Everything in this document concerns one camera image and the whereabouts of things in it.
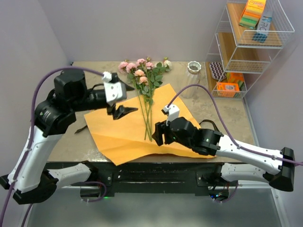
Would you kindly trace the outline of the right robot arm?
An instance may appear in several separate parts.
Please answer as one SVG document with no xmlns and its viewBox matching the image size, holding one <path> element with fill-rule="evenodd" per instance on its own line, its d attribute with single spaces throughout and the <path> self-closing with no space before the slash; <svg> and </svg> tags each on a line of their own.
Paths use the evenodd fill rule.
<svg viewBox="0 0 303 227">
<path fill-rule="evenodd" d="M 152 138 L 158 146 L 176 142 L 202 156 L 228 157 L 242 162 L 239 171 L 230 166 L 211 173 L 211 181 L 217 186 L 238 180 L 261 181 L 284 192 L 294 190 L 294 151 L 266 149 L 233 141 L 228 135 L 211 129 L 194 126 L 184 117 L 172 122 L 158 122 Z"/>
</svg>

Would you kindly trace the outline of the orange wrapping paper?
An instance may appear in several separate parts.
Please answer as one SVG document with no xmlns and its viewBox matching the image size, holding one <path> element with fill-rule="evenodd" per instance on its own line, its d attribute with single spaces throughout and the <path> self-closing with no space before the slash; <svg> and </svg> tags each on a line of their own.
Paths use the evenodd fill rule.
<svg viewBox="0 0 303 227">
<path fill-rule="evenodd" d="M 153 123 L 166 120 L 161 109 L 169 103 L 176 95 L 171 84 L 166 84 L 155 90 L 152 105 Z M 180 109 L 180 116 L 191 121 L 194 126 L 200 128 L 183 101 L 177 97 L 173 102 Z M 99 150 L 105 157 L 110 159 L 116 166 L 153 154 L 170 154 L 190 158 L 213 158 L 213 156 L 202 156 L 178 143 L 157 146 L 148 137 L 144 140 L 145 123 L 141 112 L 138 97 L 131 98 L 120 105 L 139 108 L 138 111 L 127 114 L 119 120 L 113 120 L 107 114 L 106 109 L 99 109 L 84 115 L 88 129 Z"/>
</svg>

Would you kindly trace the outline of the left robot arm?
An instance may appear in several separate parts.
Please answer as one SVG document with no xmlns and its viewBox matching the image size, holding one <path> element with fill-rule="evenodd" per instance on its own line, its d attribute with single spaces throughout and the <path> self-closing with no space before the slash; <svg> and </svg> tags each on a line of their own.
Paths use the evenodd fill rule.
<svg viewBox="0 0 303 227">
<path fill-rule="evenodd" d="M 87 68 L 73 66 L 51 71 L 54 89 L 43 102 L 32 103 L 31 126 L 21 157 L 11 173 L 0 178 L 2 187 L 14 193 L 18 204 L 41 203 L 62 187 L 94 185 L 98 181 L 98 169 L 89 161 L 62 169 L 45 167 L 57 142 L 76 121 L 77 112 L 105 109 L 118 120 L 134 111 L 132 107 L 117 106 L 133 88 L 116 73 L 101 72 L 103 88 L 98 89 L 87 87 L 86 72 Z"/>
</svg>

